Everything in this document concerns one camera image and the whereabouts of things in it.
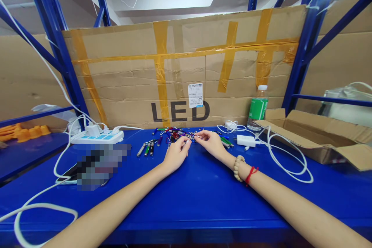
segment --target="red string bracelet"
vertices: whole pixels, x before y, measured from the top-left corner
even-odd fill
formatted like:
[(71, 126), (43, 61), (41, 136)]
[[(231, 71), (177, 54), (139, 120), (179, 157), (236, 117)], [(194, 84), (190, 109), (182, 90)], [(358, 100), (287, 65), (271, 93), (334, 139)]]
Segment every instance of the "red string bracelet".
[(247, 176), (247, 179), (245, 180), (245, 182), (246, 182), (246, 185), (245, 186), (246, 187), (248, 187), (249, 180), (251, 179), (251, 175), (252, 174), (255, 174), (256, 172), (258, 172), (258, 169), (259, 169), (259, 167), (257, 169), (255, 169), (255, 167), (252, 166), (251, 171), (249, 172), (249, 175)]

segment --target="green bottle label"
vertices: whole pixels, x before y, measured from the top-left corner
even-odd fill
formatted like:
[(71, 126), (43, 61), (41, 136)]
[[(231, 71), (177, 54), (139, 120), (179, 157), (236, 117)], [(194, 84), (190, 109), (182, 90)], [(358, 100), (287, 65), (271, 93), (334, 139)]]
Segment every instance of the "green bottle label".
[(267, 108), (267, 99), (252, 99), (249, 118), (254, 120), (263, 120)]

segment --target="plastic bag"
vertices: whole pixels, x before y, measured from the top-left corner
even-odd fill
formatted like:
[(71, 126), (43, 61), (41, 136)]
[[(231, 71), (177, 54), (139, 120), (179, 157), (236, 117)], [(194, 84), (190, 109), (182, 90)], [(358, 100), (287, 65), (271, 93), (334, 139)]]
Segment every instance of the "plastic bag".
[[(324, 93), (325, 97), (342, 98), (349, 100), (361, 100), (372, 102), (372, 94), (362, 92), (355, 86), (356, 84), (363, 85), (372, 92), (372, 86), (363, 82), (353, 82), (345, 87), (327, 90)], [(322, 115), (331, 118), (343, 120), (346, 122), (372, 127), (372, 108), (362, 107), (357, 105), (345, 105), (341, 103), (324, 102), (325, 107)]]
[[(42, 104), (42, 105), (37, 105), (36, 107), (33, 107), (31, 110), (34, 112), (47, 112), (47, 111), (56, 110), (59, 108), (61, 109), (62, 107), (59, 107), (56, 105)], [(52, 116), (59, 118), (59, 119), (66, 120), (69, 123), (74, 121), (77, 118), (76, 114), (69, 110), (64, 111), (64, 112), (58, 112), (56, 114), (52, 114)], [(71, 135), (73, 136), (79, 132), (81, 132), (80, 125), (75, 124), (71, 131)]]

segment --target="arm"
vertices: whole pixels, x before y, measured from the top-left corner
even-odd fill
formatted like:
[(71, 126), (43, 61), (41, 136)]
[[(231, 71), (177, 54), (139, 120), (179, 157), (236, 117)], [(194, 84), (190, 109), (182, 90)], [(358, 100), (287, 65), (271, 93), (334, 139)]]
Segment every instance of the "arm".
[[(210, 131), (197, 133), (197, 143), (231, 170), (235, 157), (228, 153), (219, 136)], [(239, 177), (245, 181), (251, 166), (240, 162)], [(372, 247), (372, 243), (286, 186), (257, 172), (250, 178), (249, 186), (268, 201), (288, 223), (316, 248)]]
[(178, 169), (188, 155), (191, 141), (181, 137), (171, 144), (164, 162), (93, 207), (65, 228), (44, 247), (98, 247), (131, 210), (161, 180)]

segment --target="blue table surface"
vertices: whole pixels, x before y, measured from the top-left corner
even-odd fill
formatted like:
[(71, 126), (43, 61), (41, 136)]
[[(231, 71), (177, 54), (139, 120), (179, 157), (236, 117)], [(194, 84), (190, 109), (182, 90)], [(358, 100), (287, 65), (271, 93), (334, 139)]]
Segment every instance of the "blue table surface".
[(16, 139), (6, 142), (8, 147), (0, 149), (0, 182), (48, 157), (68, 142), (66, 134), (49, 134), (23, 143)]
[[(133, 182), (163, 161), (167, 144), (155, 147), (153, 157), (136, 154), (144, 141), (153, 138), (152, 131), (125, 131), (121, 143), (132, 145), (132, 154), (104, 187), (95, 191), (77, 191), (76, 185), (55, 187), (33, 203), (53, 203), (78, 211), (79, 215)], [(230, 140), (237, 134), (230, 134)], [(285, 147), (293, 154), (297, 152)], [(263, 145), (244, 151), (243, 146), (229, 149), (242, 155), (248, 164), (309, 199), (368, 239), (372, 239), (372, 173), (358, 172), (349, 164), (321, 165), (309, 158), (308, 167), (314, 183), (303, 184), (280, 169)], [(58, 173), (63, 174), (82, 155), (76, 145), (62, 157)], [(289, 170), (302, 166), (291, 156), (275, 150), (278, 160)], [(0, 188), (0, 216), (21, 207), (30, 197), (55, 182), (53, 167), (57, 156)], [(41, 243), (65, 228), (72, 216), (49, 209), (32, 209), (21, 217), (26, 239)], [(0, 245), (17, 243), (13, 232), (14, 217), (0, 223)], [(193, 143), (181, 167), (160, 182), (132, 210), (106, 240), (107, 244), (176, 243), (222, 241), (285, 241), (296, 232), (257, 193), (239, 183), (231, 170), (214, 159), (199, 144)]]

